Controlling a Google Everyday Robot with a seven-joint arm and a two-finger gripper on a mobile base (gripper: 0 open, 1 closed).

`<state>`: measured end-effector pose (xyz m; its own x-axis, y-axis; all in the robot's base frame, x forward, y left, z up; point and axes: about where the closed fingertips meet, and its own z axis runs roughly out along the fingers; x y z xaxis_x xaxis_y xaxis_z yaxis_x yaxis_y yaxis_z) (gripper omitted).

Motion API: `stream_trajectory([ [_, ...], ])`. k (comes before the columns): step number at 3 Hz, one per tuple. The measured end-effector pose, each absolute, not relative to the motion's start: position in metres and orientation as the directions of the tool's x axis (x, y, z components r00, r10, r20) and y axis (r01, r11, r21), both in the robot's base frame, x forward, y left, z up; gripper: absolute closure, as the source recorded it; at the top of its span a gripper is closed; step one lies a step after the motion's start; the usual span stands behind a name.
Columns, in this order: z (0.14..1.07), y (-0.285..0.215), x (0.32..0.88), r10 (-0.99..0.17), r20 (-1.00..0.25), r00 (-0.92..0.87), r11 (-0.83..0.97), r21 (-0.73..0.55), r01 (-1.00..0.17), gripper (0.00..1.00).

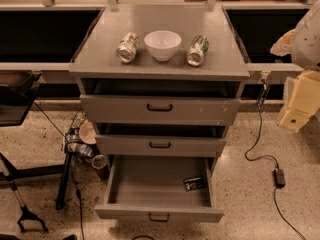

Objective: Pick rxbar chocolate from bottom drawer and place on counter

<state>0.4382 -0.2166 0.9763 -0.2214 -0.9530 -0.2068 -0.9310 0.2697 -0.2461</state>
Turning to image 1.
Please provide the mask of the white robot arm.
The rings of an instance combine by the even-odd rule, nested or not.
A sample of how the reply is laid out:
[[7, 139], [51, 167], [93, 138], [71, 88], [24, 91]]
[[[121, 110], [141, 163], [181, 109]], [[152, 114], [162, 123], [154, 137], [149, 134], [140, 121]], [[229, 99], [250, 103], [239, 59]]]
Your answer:
[[279, 126], [298, 132], [320, 108], [320, 0], [317, 0], [296, 27], [274, 43], [270, 53], [290, 55], [303, 72], [287, 78], [285, 105]]

